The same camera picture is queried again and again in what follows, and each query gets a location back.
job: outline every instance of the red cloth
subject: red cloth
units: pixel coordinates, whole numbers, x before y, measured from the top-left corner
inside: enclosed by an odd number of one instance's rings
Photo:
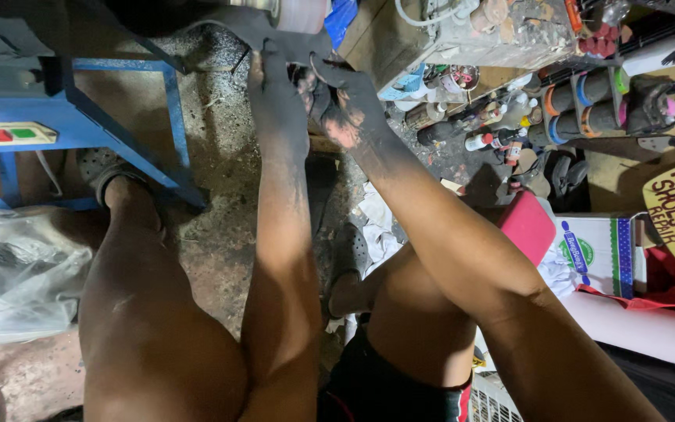
[[[645,250],[647,261],[647,293],[642,297],[625,299],[599,293],[594,288],[580,284],[578,290],[618,300],[625,309],[643,310],[675,308],[675,257],[665,246]]]

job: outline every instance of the wire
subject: wire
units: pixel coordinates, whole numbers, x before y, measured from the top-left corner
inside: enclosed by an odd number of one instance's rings
[[[56,197],[62,197],[64,196],[64,192],[61,191],[61,186],[59,186],[59,182],[56,181],[56,176],[54,176],[54,173],[51,171],[51,167],[49,167],[48,161],[46,161],[46,157],[43,155],[43,151],[36,151],[35,155],[38,156],[38,160],[41,162],[41,165],[43,166],[43,169],[46,171],[46,174],[49,175],[49,179],[51,179],[51,182],[53,182],[54,186],[56,186]]]
[[[457,7],[451,9],[449,12],[446,14],[435,17],[430,20],[413,20],[411,19],[407,14],[405,14],[405,10],[403,10],[403,5],[400,4],[400,0],[395,0],[395,6],[398,8],[398,13],[400,14],[400,17],[403,18],[405,22],[408,22],[408,24],[413,25],[413,26],[428,26],[428,25],[433,25],[438,22],[442,22],[443,20],[447,19],[448,17],[456,14],[457,12],[461,11],[463,7],[465,7],[467,4],[466,2],[461,2],[460,5],[457,5]]]

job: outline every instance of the leg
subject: leg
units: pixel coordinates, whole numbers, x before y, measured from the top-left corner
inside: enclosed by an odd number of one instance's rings
[[[151,196],[117,177],[106,204],[111,223],[80,304],[86,420],[236,420],[241,350],[195,304]]]
[[[333,315],[365,310],[370,344],[395,368],[436,387],[468,381],[475,324],[436,287],[411,245],[360,283],[351,274],[336,282]]]

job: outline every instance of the blue metal stand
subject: blue metal stand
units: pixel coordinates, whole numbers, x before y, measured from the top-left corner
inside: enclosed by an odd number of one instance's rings
[[[20,189],[17,183],[14,152],[99,147],[111,148],[148,177],[155,179],[189,204],[204,207],[205,201],[191,181],[189,152],[176,70],[162,61],[121,59],[75,59],[71,63],[64,63],[64,66],[68,68],[63,72],[64,89],[57,95],[49,98],[0,98],[0,122],[37,122],[53,129],[58,134],[55,143],[0,146],[0,174],[2,196],[4,196],[3,199],[0,197],[0,209],[20,206]],[[119,125],[74,85],[72,68],[96,71],[162,72],[173,143],[182,166],[181,169],[175,172],[162,170],[160,160],[154,154],[139,145],[129,131]],[[97,206],[95,200],[91,198],[65,200],[54,204],[72,209],[89,209]]]

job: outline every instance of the clear plastic bag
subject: clear plastic bag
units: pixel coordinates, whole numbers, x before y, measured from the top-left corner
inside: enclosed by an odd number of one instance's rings
[[[53,225],[63,209],[0,210],[0,344],[70,328],[93,257]]]

